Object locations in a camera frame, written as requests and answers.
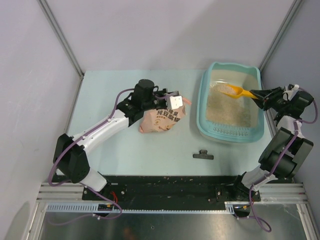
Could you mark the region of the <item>pink cat litter bag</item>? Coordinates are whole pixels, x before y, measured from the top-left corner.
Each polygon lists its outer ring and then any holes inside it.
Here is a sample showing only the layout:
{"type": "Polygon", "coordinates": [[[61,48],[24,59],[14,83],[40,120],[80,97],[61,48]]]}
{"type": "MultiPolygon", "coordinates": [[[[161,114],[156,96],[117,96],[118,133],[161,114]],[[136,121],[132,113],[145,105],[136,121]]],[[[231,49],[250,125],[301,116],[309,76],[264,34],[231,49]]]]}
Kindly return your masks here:
{"type": "Polygon", "coordinates": [[[142,134],[167,132],[173,128],[186,113],[186,106],[192,105],[187,98],[182,98],[183,105],[177,109],[152,109],[144,114],[143,120],[139,126],[139,132],[142,134]]]}

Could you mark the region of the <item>yellow plastic litter scoop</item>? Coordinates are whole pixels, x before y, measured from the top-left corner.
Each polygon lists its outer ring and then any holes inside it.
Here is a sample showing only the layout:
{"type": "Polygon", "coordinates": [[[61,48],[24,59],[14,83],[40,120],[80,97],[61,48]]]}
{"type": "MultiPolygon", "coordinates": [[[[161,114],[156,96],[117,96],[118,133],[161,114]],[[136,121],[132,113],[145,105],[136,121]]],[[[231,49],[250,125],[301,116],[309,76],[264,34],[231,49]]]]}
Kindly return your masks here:
{"type": "Polygon", "coordinates": [[[258,99],[250,91],[244,90],[242,87],[231,85],[231,84],[225,84],[225,87],[220,89],[219,91],[233,99],[238,99],[240,97],[258,99]]]}

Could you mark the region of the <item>black bag clip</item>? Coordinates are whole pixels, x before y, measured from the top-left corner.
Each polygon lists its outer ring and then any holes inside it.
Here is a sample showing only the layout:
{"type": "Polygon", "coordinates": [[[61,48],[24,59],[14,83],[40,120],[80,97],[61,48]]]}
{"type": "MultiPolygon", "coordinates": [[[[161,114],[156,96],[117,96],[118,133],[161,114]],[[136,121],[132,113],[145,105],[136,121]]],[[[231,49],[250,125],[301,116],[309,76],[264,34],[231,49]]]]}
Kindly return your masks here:
{"type": "Polygon", "coordinates": [[[212,154],[208,154],[206,149],[201,149],[198,153],[194,153],[192,155],[194,159],[204,159],[204,160],[213,160],[214,156],[212,154]]]}

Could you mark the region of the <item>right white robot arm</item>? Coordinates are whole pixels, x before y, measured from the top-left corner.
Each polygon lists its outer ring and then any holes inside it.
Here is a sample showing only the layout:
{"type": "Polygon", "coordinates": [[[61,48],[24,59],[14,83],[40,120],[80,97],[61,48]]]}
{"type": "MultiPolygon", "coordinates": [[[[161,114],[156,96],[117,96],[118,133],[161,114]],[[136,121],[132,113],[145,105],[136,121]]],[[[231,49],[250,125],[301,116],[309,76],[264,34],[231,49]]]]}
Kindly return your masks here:
{"type": "Polygon", "coordinates": [[[250,90],[253,101],[263,111],[276,112],[273,119],[278,128],[276,134],[262,152],[258,166],[239,177],[239,182],[230,188],[231,196],[242,201],[249,190],[258,191],[264,184],[292,178],[311,152],[314,144],[302,134],[301,118],[305,108],[314,105],[314,97],[298,85],[267,90],[250,90]]]}

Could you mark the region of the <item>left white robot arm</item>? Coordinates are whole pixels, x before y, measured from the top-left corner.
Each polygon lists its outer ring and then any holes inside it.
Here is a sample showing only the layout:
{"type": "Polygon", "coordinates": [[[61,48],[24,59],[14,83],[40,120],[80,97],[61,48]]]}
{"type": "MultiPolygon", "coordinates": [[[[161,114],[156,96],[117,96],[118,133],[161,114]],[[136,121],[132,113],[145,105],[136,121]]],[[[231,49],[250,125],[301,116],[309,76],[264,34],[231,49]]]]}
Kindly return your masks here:
{"type": "Polygon", "coordinates": [[[64,133],[57,139],[48,177],[50,182],[60,170],[71,183],[91,188],[98,199],[105,200],[110,196],[111,188],[106,178],[90,167],[88,155],[104,141],[140,120],[146,111],[171,107],[170,98],[178,94],[159,89],[149,79],[141,79],[134,88],[121,91],[122,94],[126,92],[129,95],[124,100],[117,95],[111,113],[100,122],[76,135],[64,133]]]}

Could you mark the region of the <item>teal plastic litter box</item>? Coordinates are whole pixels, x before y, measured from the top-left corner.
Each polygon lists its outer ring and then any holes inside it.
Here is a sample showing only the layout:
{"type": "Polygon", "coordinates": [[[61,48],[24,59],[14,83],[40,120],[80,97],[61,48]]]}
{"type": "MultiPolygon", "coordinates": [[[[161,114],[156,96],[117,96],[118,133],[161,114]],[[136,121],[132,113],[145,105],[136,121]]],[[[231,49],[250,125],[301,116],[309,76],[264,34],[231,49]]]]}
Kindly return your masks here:
{"type": "Polygon", "coordinates": [[[242,87],[244,90],[261,90],[261,74],[257,67],[229,62],[213,62],[203,73],[197,98],[196,124],[200,133],[213,141],[229,143],[254,143],[265,132],[264,112],[248,97],[250,127],[213,123],[206,120],[207,98],[212,85],[224,83],[242,87]]]}

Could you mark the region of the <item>clean litter in box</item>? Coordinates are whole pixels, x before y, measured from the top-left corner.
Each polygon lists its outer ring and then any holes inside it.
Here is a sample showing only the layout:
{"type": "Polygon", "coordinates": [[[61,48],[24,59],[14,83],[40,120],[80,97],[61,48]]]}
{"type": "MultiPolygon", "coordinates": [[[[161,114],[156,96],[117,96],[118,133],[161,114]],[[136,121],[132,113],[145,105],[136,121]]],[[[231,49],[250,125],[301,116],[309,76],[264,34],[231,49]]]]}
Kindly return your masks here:
{"type": "Polygon", "coordinates": [[[250,107],[244,98],[232,98],[226,94],[235,91],[225,83],[210,86],[207,97],[205,118],[215,123],[236,127],[250,127],[250,107]]]}

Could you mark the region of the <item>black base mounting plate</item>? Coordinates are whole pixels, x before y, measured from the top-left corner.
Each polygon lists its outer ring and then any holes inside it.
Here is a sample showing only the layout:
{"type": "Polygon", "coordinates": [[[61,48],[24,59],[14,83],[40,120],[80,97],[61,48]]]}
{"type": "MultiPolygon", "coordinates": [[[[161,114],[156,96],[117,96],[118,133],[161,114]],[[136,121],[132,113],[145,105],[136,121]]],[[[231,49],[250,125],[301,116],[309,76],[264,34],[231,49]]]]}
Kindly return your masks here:
{"type": "Polygon", "coordinates": [[[99,192],[119,203],[135,197],[205,197],[219,202],[246,202],[249,197],[260,202],[259,192],[240,185],[237,176],[125,176],[106,175],[106,186],[99,192]]]}

